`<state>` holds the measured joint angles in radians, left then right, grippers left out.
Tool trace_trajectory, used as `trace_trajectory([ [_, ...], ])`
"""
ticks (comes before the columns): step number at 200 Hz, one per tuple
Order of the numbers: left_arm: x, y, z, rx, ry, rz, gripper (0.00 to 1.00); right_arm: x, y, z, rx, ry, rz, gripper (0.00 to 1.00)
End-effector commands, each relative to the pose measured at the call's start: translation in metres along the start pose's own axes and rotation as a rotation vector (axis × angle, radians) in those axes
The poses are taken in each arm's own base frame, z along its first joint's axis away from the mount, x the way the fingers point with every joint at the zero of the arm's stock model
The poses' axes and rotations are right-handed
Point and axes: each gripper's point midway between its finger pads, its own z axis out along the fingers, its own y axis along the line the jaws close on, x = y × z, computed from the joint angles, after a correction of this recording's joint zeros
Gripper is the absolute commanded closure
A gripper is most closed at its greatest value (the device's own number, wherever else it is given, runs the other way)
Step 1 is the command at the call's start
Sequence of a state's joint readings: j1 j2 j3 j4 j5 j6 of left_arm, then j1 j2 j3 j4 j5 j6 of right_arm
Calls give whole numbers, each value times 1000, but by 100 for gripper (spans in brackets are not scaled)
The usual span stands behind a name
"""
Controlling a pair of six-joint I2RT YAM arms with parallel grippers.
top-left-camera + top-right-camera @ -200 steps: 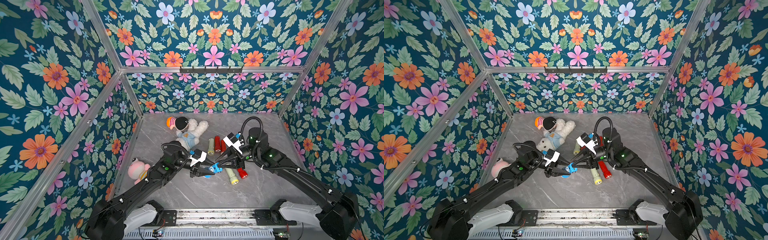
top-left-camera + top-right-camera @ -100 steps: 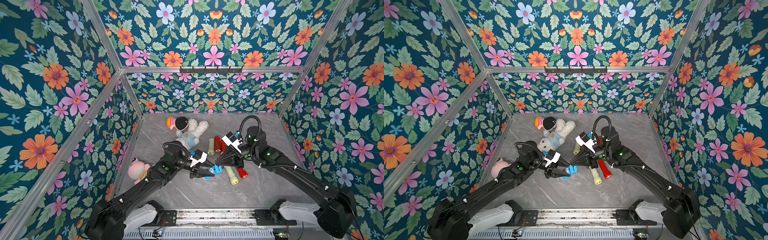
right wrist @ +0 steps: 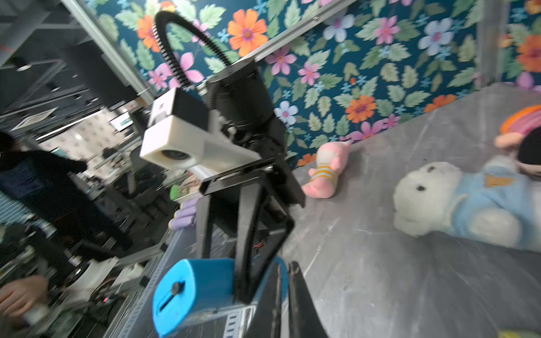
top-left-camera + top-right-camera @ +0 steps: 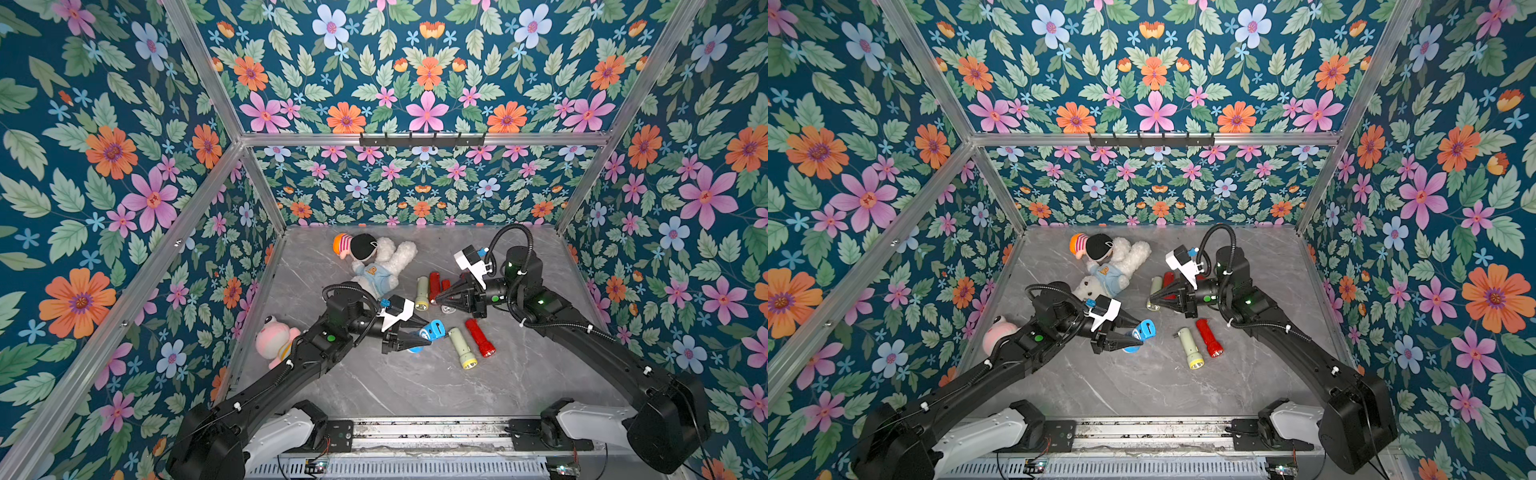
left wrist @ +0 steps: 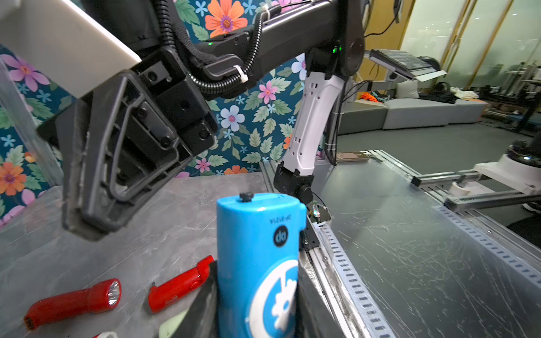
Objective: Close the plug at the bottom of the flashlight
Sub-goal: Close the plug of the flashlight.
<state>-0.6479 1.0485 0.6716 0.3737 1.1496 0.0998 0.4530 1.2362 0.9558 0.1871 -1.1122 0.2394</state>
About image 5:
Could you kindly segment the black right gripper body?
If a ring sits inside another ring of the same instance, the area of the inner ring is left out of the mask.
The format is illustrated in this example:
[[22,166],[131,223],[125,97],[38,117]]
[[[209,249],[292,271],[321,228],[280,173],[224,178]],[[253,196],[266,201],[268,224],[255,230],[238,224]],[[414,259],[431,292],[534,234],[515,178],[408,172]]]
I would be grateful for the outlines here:
[[215,144],[218,123],[178,54],[162,46],[134,65],[174,131],[195,155]]

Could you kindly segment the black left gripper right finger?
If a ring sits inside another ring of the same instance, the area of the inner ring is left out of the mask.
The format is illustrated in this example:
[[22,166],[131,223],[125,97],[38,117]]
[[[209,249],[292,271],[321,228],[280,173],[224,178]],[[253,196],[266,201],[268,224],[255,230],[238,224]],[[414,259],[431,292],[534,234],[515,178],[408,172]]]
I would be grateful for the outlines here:
[[296,337],[345,338],[302,266],[298,271],[296,298]]

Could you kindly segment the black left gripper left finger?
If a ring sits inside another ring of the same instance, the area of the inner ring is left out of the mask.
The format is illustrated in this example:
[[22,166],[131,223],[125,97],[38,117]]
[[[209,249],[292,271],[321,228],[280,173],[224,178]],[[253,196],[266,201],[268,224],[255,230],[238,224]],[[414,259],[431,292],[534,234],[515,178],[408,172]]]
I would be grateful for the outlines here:
[[199,289],[172,338],[219,337],[217,262],[211,263],[209,268],[207,281]]

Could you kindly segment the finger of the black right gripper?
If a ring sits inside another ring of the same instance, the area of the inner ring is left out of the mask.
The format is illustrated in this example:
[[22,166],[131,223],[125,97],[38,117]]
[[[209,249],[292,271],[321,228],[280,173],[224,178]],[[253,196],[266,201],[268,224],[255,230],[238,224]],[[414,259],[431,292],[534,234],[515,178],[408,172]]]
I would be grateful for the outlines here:
[[125,227],[192,160],[131,70],[44,122],[37,134],[63,157],[62,226],[90,241]]

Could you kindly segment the pale green flashlight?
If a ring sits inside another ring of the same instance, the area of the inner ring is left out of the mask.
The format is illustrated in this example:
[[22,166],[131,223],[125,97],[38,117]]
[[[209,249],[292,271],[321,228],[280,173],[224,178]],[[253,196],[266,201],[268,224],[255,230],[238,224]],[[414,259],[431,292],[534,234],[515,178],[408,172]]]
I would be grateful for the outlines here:
[[183,311],[163,322],[159,327],[158,338],[171,338],[180,327],[180,324],[183,322],[186,314],[187,311]]

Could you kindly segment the red flashlight white logo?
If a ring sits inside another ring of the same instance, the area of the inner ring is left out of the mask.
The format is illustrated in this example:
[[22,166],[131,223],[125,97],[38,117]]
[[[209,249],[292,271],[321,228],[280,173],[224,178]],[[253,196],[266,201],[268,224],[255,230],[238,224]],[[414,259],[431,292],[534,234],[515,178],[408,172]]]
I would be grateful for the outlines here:
[[102,332],[94,338],[118,338],[118,335],[116,332]]

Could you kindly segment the blue flashlight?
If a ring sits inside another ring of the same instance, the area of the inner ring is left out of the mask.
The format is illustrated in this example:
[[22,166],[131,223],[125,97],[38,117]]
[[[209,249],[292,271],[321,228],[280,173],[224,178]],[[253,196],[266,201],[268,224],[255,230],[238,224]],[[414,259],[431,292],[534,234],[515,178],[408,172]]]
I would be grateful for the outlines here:
[[220,337],[294,337],[307,207],[287,194],[217,201]]

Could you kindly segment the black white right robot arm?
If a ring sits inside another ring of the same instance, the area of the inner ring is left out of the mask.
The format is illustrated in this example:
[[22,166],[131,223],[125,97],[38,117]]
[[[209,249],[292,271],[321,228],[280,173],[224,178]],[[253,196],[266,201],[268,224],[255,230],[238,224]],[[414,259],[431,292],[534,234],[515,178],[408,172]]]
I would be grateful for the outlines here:
[[97,241],[170,180],[278,161],[311,198],[312,166],[362,62],[367,1],[84,1],[137,63],[37,129],[61,153],[61,223]]

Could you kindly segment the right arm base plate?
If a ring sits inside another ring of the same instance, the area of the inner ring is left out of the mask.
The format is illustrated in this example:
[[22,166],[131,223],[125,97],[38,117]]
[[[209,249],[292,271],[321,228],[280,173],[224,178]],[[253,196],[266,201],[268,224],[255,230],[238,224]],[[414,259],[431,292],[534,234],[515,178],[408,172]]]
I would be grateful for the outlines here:
[[309,252],[310,250],[320,247],[320,239],[316,231],[328,225],[331,222],[332,216],[328,207],[320,199],[312,201],[307,207],[307,225],[300,233],[300,250]]

